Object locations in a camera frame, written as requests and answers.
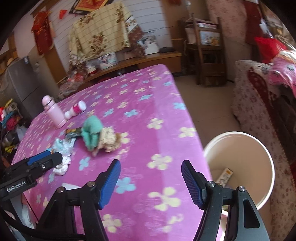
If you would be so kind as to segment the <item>wooden low cabinet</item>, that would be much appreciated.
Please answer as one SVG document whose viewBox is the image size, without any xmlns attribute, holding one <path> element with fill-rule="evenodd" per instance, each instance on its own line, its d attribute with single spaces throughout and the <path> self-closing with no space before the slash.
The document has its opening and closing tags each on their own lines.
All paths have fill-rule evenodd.
<svg viewBox="0 0 296 241">
<path fill-rule="evenodd" d="M 165 65 L 171 73 L 182 72 L 180 52 L 170 53 L 156 53 L 144 56 L 143 58 L 132 58 L 128 60 L 120 61 L 118 64 L 107 68 L 105 70 L 99 70 L 95 74 L 91 75 L 78 83 L 68 83 L 66 79 L 62 79 L 58 82 L 60 94 L 64 96 L 71 96 L 87 87 L 91 87 L 97 83 L 109 80 L 110 78 L 130 73 L 138 69 L 144 69 L 158 64 Z"/>
</svg>

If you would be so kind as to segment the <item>floral beige hanging cloth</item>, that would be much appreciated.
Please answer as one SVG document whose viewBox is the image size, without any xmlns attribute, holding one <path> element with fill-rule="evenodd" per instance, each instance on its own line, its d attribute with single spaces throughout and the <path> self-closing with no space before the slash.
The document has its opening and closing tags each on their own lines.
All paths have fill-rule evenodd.
<svg viewBox="0 0 296 241">
<path fill-rule="evenodd" d="M 70 65 L 124 48 L 130 48 L 137 57 L 144 56 L 144 47 L 139 43 L 143 36 L 137 20 L 123 2 L 108 4 L 74 22 L 68 35 Z"/>
</svg>

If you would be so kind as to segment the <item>white trash bucket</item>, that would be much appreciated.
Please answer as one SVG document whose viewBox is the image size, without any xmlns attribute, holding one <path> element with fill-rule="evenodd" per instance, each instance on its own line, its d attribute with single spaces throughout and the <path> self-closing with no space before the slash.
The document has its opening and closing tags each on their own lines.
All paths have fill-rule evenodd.
<svg viewBox="0 0 296 241">
<path fill-rule="evenodd" d="M 206 145 L 204 157 L 214 181 L 225 168 L 233 172 L 226 186 L 246 188 L 270 235 L 273 228 L 269 198 L 274 187 L 275 168 L 265 145 L 247 133 L 226 132 Z"/>
</svg>

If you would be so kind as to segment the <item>dark green snack packet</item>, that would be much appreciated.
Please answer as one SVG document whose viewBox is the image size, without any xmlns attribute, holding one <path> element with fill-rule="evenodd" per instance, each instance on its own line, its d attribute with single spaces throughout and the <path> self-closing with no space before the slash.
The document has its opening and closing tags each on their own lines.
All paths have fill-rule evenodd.
<svg viewBox="0 0 296 241">
<path fill-rule="evenodd" d="M 81 137 L 81 128 L 66 129 L 65 138 L 78 138 Z"/>
</svg>

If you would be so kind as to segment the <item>small white carton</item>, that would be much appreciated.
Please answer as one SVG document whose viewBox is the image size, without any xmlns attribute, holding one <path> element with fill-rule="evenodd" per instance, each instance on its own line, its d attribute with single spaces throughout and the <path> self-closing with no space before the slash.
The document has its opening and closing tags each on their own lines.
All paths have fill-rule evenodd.
<svg viewBox="0 0 296 241">
<path fill-rule="evenodd" d="M 225 168 L 220 176 L 217 178 L 216 184 L 220 185 L 223 188 L 233 188 L 231 183 L 229 183 L 233 174 L 234 172 L 232 170 L 230 170 L 229 168 Z"/>
</svg>

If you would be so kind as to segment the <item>floral covered sofa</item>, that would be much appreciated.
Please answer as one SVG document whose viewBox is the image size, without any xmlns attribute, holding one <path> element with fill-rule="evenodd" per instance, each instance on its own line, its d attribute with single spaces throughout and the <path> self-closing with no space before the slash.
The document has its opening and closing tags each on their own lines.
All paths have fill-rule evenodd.
<svg viewBox="0 0 296 241">
<path fill-rule="evenodd" d="M 275 168 L 271 240 L 284 240 L 295 225 L 295 181 L 290 168 L 295 143 L 274 107 L 280 90 L 269 84 L 270 65 L 238 60 L 235 68 L 233 114 L 241 130 L 259 139 L 271 154 Z"/>
</svg>

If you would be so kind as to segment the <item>grey refrigerator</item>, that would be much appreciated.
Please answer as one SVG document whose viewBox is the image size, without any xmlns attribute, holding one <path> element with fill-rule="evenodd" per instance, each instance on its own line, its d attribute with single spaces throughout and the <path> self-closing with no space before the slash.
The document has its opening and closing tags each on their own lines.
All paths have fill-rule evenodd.
<svg viewBox="0 0 296 241">
<path fill-rule="evenodd" d="M 21 114 L 33 120 L 44 111 L 42 98 L 46 95 L 29 57 L 13 60 L 1 77 L 1 94 L 18 105 Z"/>
</svg>

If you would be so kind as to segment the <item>framed photo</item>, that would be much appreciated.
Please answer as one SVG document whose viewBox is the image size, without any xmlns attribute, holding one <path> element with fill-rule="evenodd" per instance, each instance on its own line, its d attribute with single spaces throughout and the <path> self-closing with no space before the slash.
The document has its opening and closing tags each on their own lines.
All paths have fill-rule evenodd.
<svg viewBox="0 0 296 241">
<path fill-rule="evenodd" d="M 109 54 L 103 55 L 98 60 L 99 60 L 99 68 L 101 70 L 112 67 L 118 63 L 115 52 L 111 52 Z"/>
</svg>

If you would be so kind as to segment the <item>teal green towel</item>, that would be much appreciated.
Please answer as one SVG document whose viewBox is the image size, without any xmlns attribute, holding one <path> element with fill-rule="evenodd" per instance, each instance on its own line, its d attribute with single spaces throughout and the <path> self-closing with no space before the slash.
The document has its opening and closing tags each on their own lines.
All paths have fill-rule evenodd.
<svg viewBox="0 0 296 241">
<path fill-rule="evenodd" d="M 103 124 L 95 115 L 88 117 L 83 123 L 81 136 L 88 151 L 92 152 L 97 147 L 102 129 Z"/>
</svg>

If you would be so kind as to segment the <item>red hanging decoration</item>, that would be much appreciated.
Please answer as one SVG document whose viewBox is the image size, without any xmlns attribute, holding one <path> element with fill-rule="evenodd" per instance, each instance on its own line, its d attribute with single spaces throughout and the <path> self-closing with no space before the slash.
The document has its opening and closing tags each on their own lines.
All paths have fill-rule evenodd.
<svg viewBox="0 0 296 241">
<path fill-rule="evenodd" d="M 53 47 L 49 13 L 49 11 L 38 12 L 31 28 L 39 56 L 47 54 Z"/>
</svg>

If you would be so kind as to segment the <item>wooden chair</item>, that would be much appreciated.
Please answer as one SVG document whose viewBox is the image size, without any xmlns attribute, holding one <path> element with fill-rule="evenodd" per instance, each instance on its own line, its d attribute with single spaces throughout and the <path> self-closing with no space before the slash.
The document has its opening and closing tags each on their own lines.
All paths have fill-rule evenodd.
<svg viewBox="0 0 296 241">
<path fill-rule="evenodd" d="M 222 86 L 227 82 L 224 36 L 221 20 L 216 22 L 198 19 L 194 13 L 181 20 L 187 36 L 185 49 L 194 55 L 196 84 Z"/>
</svg>

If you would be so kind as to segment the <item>pink cartoon blanket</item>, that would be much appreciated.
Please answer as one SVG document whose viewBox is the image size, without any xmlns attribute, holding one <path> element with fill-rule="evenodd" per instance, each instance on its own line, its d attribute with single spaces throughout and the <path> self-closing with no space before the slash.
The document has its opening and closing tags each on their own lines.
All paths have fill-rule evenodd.
<svg viewBox="0 0 296 241">
<path fill-rule="evenodd" d="M 295 97 L 296 60 L 294 50 L 280 51 L 272 60 L 268 73 L 269 83 L 289 87 Z"/>
</svg>

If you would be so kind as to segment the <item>white pink plastic bottle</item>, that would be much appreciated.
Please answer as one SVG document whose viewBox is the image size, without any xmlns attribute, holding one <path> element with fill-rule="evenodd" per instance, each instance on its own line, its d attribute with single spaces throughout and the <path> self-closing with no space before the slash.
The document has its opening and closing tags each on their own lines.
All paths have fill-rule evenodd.
<svg viewBox="0 0 296 241">
<path fill-rule="evenodd" d="M 67 120 L 71 119 L 74 116 L 77 116 L 86 110 L 86 103 L 82 100 L 74 104 L 68 111 L 64 113 L 64 116 Z"/>
</svg>

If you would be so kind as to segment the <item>white tissue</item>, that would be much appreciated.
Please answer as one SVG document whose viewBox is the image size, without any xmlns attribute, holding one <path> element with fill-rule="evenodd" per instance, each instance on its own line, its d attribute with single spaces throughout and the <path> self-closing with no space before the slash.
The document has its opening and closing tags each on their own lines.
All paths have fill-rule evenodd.
<svg viewBox="0 0 296 241">
<path fill-rule="evenodd" d="M 62 155 L 62 162 L 53 168 L 53 173 L 58 176 L 63 176 L 71 164 L 71 155 L 74 150 L 75 138 L 65 138 L 59 139 L 56 138 L 53 146 L 53 152 L 59 152 Z"/>
</svg>

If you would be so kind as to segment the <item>red plastic bag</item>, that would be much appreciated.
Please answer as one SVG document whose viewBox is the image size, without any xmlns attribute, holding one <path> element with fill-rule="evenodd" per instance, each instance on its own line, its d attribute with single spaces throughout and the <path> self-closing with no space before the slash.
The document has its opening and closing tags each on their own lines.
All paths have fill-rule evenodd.
<svg viewBox="0 0 296 241">
<path fill-rule="evenodd" d="M 262 63 L 271 63 L 272 59 L 287 47 L 274 38 L 255 37 L 254 38 L 260 52 Z"/>
</svg>

